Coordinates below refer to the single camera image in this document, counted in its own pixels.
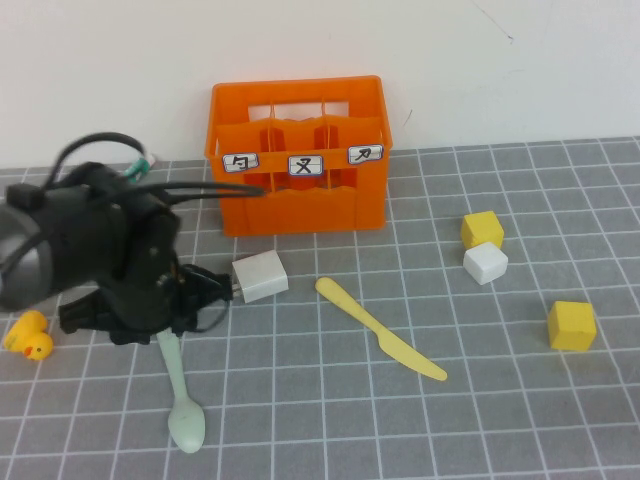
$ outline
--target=black cable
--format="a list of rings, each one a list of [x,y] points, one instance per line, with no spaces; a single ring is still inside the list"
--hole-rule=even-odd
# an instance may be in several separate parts
[[[129,135],[125,135],[124,133],[118,133],[118,132],[93,133],[91,135],[87,135],[86,137],[79,138],[75,142],[65,147],[65,149],[62,150],[62,152],[60,152],[60,154],[58,155],[58,158],[53,164],[53,167],[51,167],[51,171],[49,172],[49,177],[44,182],[42,189],[49,190],[51,187],[53,187],[53,184],[56,181],[56,177],[58,176],[58,173],[60,173],[60,169],[62,168],[62,164],[64,163],[64,161],[69,155],[71,155],[80,147],[83,147],[90,143],[96,143],[96,142],[122,143],[123,145],[128,145],[131,148],[137,150],[144,157],[146,157],[147,155],[147,152],[145,151],[142,143],[140,143],[140,141],[136,140],[135,138],[130,137]]]
[[[231,307],[231,302],[229,302],[228,300],[225,301],[225,308],[222,312],[220,312],[220,315],[218,315],[216,317],[216,319],[211,322],[209,325],[207,325],[204,328],[196,328],[193,330],[194,333],[207,333],[209,330],[213,330],[214,328],[216,328],[218,325],[220,325],[225,317],[227,316],[227,313],[229,313],[229,308]]]
[[[217,195],[216,197],[207,197],[207,198],[225,198],[227,195],[232,197],[259,197],[264,195],[264,190],[260,187],[255,187],[251,185],[235,185],[232,183],[214,183],[214,182],[167,182],[167,183],[158,183],[158,184],[149,184],[149,185],[141,185],[133,187],[130,190],[125,190],[122,192],[116,192],[110,195],[106,195],[104,197],[98,197],[95,200],[88,202],[73,212],[70,212],[68,215],[63,216],[58,221],[50,225],[48,229],[41,230],[40,232],[29,237],[25,242],[20,245],[16,250],[11,253],[5,260],[5,262],[0,266],[0,276],[2,280],[5,280],[6,277],[13,271],[13,269],[18,265],[20,260],[29,253],[33,248],[38,246],[40,243],[49,239],[57,229],[76,218],[79,214],[84,214],[90,212],[92,210],[97,210],[98,208],[105,207],[109,204],[117,204],[117,202],[121,202],[122,200],[127,199],[128,197],[134,197],[137,195],[142,195],[146,193],[153,193],[162,190],[180,190],[184,188],[198,188],[203,190],[231,190],[242,192],[241,194],[209,194],[209,195]]]
[[[247,195],[243,193],[229,193],[220,195],[218,193],[195,193],[193,195],[172,195],[169,200],[168,205],[174,206],[180,203],[189,202],[191,200],[207,200],[209,198],[240,198],[247,197]]]

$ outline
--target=white cube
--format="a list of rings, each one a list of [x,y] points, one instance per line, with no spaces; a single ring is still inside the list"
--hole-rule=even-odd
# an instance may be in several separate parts
[[[462,266],[480,285],[500,278],[507,271],[509,258],[493,243],[470,248],[464,254]]]

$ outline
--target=orange crate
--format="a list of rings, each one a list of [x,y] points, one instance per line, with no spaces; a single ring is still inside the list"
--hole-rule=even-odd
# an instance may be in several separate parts
[[[382,228],[391,146],[376,76],[216,85],[205,152],[214,178],[267,191],[220,201],[225,234]]]

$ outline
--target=chinese character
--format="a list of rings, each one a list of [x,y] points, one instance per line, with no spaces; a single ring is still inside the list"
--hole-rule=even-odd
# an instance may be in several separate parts
[[[298,160],[296,162],[296,165],[298,165],[300,167],[300,170],[298,170],[296,172],[296,175],[299,175],[302,172],[306,172],[306,173],[311,173],[311,170],[309,170],[309,163],[311,162],[310,158],[301,158],[300,160]]]
[[[233,157],[233,165],[239,165],[240,170],[249,169],[249,157]]]
[[[370,148],[361,148],[360,149],[360,156],[358,158],[356,158],[354,160],[354,162],[357,162],[361,158],[365,158],[365,159],[369,158],[370,155],[371,155],[371,149]]]

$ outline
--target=cutting mat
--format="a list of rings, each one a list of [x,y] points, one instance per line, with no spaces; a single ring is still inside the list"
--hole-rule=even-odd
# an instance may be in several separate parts
[[[388,223],[377,232],[233,239],[215,203],[186,205],[184,260],[229,271],[234,258],[275,248],[291,285],[234,305],[206,336],[186,335],[205,447],[187,456],[169,441],[157,345],[114,347],[54,324],[56,349],[41,364],[0,352],[0,478],[640,478],[639,139],[392,152]],[[0,187],[45,171],[0,171]],[[164,163],[147,181],[209,175],[204,161]],[[459,229],[484,210],[505,228],[510,266],[478,286],[461,267]],[[319,275],[449,380],[385,357],[318,298]],[[41,309],[53,315],[82,293]],[[591,351],[549,349],[555,300],[594,305]]]

